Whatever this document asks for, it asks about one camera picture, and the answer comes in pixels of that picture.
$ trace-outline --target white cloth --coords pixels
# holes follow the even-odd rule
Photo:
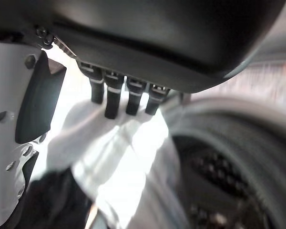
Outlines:
[[[106,102],[77,104],[48,149],[49,170],[71,166],[82,190],[111,226],[129,229],[190,228],[179,202],[180,164],[158,111],[104,117]]]

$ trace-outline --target screw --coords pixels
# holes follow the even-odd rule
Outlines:
[[[35,66],[35,63],[36,63],[36,59],[35,59],[35,56],[33,55],[30,55],[28,56],[26,59],[25,59],[25,66],[27,67],[27,69],[32,69],[34,68]]]
[[[6,111],[3,111],[3,112],[0,112],[0,122],[3,121],[3,119],[5,118],[7,112]]]
[[[43,43],[46,45],[52,44],[53,41],[54,41],[54,36],[50,33],[48,33],[43,39]]]
[[[40,38],[46,37],[47,34],[48,34],[48,31],[44,27],[38,27],[36,29],[36,35]]]
[[[15,161],[11,162],[8,166],[6,166],[5,170],[10,171],[14,167]]]

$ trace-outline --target black pad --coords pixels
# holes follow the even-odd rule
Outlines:
[[[35,65],[19,111],[15,141],[30,142],[48,132],[67,68],[51,74],[47,54],[42,51]]]

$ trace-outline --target black fabric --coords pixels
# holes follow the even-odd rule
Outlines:
[[[70,169],[33,181],[16,229],[83,229],[92,202]]]
[[[286,229],[286,143],[280,136],[242,118],[224,114],[172,115],[173,136],[202,141],[235,163],[267,209],[275,228]],[[187,139],[183,147],[191,147]]]

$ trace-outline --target white fabric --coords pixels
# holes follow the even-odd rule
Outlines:
[[[129,229],[189,228],[176,191],[180,165],[166,123],[158,111],[125,113],[115,120],[103,105],[76,105],[62,132],[49,144],[47,167],[72,173],[111,226]]]

